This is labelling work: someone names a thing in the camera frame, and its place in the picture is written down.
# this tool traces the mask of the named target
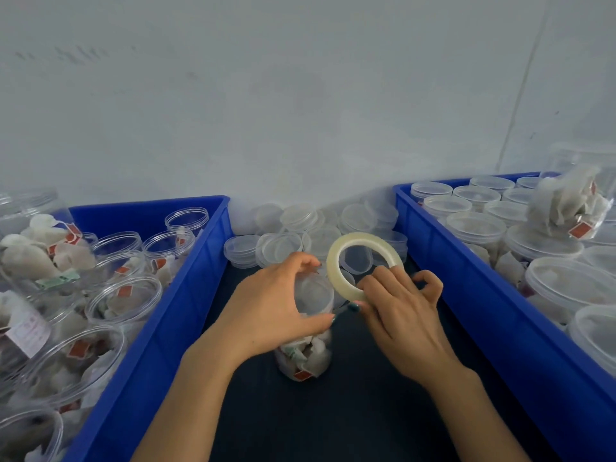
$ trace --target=tape roll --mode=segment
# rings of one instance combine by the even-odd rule
[[[389,267],[402,265],[402,259],[391,245],[371,233],[354,232],[338,238],[327,253],[327,277],[335,290],[349,301],[366,301],[364,291],[353,287],[340,271],[338,259],[340,254],[351,246],[365,246],[383,256]]]

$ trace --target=blue plastic crate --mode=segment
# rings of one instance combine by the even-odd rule
[[[72,208],[77,225],[98,236],[164,231],[165,216],[201,206],[210,221],[75,438],[64,462],[128,462],[163,401],[184,351],[201,334],[227,265],[233,236],[227,196],[122,202]]]
[[[394,187],[409,254],[443,280],[444,300],[554,450],[563,460],[615,461],[616,380],[413,201],[410,189]]]

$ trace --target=hand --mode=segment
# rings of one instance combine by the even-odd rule
[[[419,290],[413,281],[425,281]],[[443,283],[432,272],[413,279],[401,266],[377,267],[358,284],[369,303],[361,313],[379,348],[407,378],[430,390],[451,372],[464,369],[439,320],[436,305]]]
[[[235,289],[216,322],[199,341],[212,341],[235,366],[301,337],[325,332],[333,314],[302,317],[295,304],[295,277],[320,266],[319,260],[294,252],[281,264],[245,278]]]

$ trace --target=dark table surface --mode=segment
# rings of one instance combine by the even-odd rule
[[[416,271],[412,261],[405,268]],[[257,270],[227,265],[204,330],[218,318],[235,286]],[[442,301],[439,315],[459,359],[479,373],[528,455],[534,461],[560,460]],[[273,352],[237,369],[222,405],[210,461],[458,460],[427,393],[389,364],[361,317],[346,312],[331,330],[333,359],[319,378],[289,380],[278,371]]]

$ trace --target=forearm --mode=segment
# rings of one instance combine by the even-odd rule
[[[456,371],[428,389],[463,462],[530,459],[492,405],[472,370]]]
[[[191,348],[201,345],[197,342]],[[235,371],[235,366],[217,352],[187,351],[131,462],[209,459],[220,407]]]

